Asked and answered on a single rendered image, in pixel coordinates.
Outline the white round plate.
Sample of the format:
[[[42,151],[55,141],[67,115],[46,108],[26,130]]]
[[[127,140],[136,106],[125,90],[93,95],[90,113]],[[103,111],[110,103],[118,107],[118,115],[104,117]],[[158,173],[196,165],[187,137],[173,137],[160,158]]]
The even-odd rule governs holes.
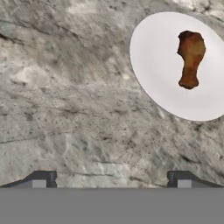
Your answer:
[[[199,64],[199,85],[179,85],[183,60],[178,35],[198,32],[206,53]],[[169,113],[190,121],[211,121],[224,115],[224,40],[208,25],[177,12],[159,12],[142,20],[129,46],[134,74],[146,94]]]

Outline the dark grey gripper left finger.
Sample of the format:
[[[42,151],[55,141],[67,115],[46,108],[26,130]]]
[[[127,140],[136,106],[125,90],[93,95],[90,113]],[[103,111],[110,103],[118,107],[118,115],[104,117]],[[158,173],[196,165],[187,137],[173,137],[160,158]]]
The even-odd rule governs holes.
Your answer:
[[[23,179],[0,185],[0,188],[56,188],[56,178],[56,171],[33,171]]]

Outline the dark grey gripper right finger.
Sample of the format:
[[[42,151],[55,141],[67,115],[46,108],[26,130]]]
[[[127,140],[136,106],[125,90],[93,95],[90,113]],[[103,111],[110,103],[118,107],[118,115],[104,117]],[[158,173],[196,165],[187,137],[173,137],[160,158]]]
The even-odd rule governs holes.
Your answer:
[[[218,185],[204,179],[198,178],[190,171],[168,171],[168,183],[170,188],[201,188],[215,187],[223,188],[223,185]]]

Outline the brown chicken drumstick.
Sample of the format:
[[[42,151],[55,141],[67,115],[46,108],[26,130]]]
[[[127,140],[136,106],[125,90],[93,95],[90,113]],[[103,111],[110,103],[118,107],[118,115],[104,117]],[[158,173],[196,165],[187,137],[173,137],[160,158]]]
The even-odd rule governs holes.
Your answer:
[[[178,39],[177,54],[184,61],[182,76],[178,84],[182,88],[193,89],[199,85],[197,72],[206,53],[205,42],[200,33],[193,31],[182,31]]]

